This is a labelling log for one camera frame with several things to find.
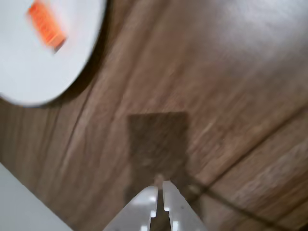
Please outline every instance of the wood grain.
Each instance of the wood grain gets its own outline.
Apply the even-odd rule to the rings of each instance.
[[[212,230],[288,229],[279,220],[307,191],[307,10],[113,1],[63,96],[42,108],[1,102],[0,161],[76,231],[101,231],[157,178]]]
[[[212,186],[239,208],[276,221],[307,199],[308,111],[278,130]],[[250,226],[251,219],[216,208],[230,227]]]

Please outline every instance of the orange label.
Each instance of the orange label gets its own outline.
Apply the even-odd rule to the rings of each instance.
[[[44,3],[36,0],[30,6],[28,15],[31,17],[32,25],[47,46],[57,48],[64,42],[63,32]]]

